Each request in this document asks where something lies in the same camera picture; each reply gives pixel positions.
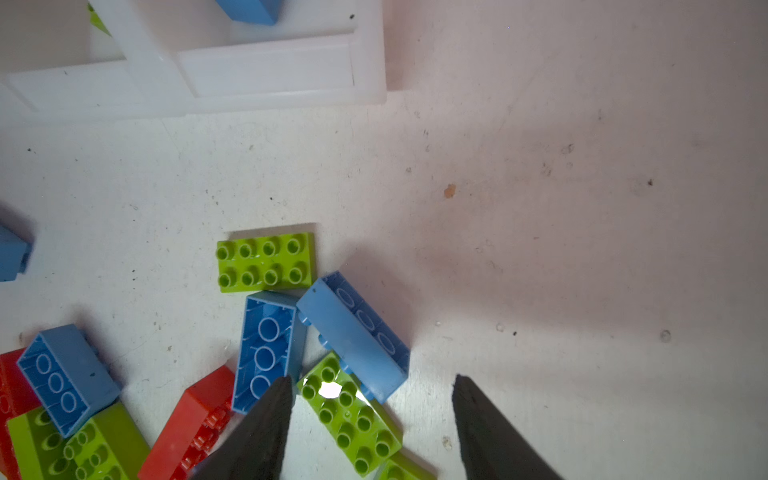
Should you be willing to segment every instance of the white plastic tray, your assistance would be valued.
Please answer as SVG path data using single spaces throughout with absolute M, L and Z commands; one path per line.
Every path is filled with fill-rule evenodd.
M 373 104 L 386 99 L 381 0 L 286 0 L 276 26 L 215 0 L 0 3 L 0 127 Z

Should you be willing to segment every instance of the stain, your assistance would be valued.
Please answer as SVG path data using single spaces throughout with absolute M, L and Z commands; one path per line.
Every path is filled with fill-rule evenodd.
M 456 195 L 456 184 L 448 185 L 442 194 L 445 195 L 445 198 L 453 198 Z

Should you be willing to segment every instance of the green lego brick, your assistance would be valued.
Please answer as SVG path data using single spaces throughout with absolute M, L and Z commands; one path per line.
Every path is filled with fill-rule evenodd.
M 64 439 L 43 407 L 8 420 L 23 480 L 70 480 L 74 464 L 64 457 Z
M 64 448 L 77 480 L 136 480 L 147 455 L 149 445 L 120 402 L 92 416 Z
M 216 258 L 223 293 L 310 288 L 316 280 L 312 233 L 219 242 Z
M 112 36 L 111 33 L 109 33 L 109 30 L 107 30 L 107 27 L 104 26 L 104 23 L 101 21 L 101 18 L 99 18 L 98 13 L 94 10 L 94 8 L 91 6 L 91 4 L 88 4 L 88 11 L 91 13 L 91 25 L 98 28 L 105 34 Z
M 326 355 L 299 386 L 361 477 L 401 449 L 402 432 L 376 400 L 369 402 L 360 393 L 357 377 L 341 370 L 336 352 Z
M 425 470 L 416 462 L 397 452 L 387 460 L 382 468 L 379 480 L 436 480 L 431 472 Z

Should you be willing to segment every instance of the red lego brick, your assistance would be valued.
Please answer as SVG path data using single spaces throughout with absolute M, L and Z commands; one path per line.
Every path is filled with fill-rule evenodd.
M 140 480 L 187 480 L 230 421 L 235 375 L 226 366 L 184 391 L 141 466 Z
M 21 477 L 5 422 L 40 406 L 35 391 L 16 366 L 16 360 L 22 353 L 24 349 L 0 355 L 0 472 L 8 480 L 19 480 Z

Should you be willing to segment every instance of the blue duplo brick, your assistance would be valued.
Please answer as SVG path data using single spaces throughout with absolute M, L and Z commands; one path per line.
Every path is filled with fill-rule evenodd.
M 16 280 L 17 273 L 27 270 L 32 245 L 0 225 L 0 282 Z
M 297 300 L 277 292 L 258 292 L 246 298 L 232 395 L 234 412 L 248 413 L 281 376 L 298 383 L 306 326 L 299 321 Z
M 64 438 L 120 395 L 120 388 L 74 325 L 38 333 L 17 365 Z
M 283 0 L 216 0 L 229 18 L 238 22 L 275 25 Z
M 317 280 L 296 304 L 320 342 L 339 354 L 368 400 L 386 402 L 408 378 L 411 352 L 339 272 Z

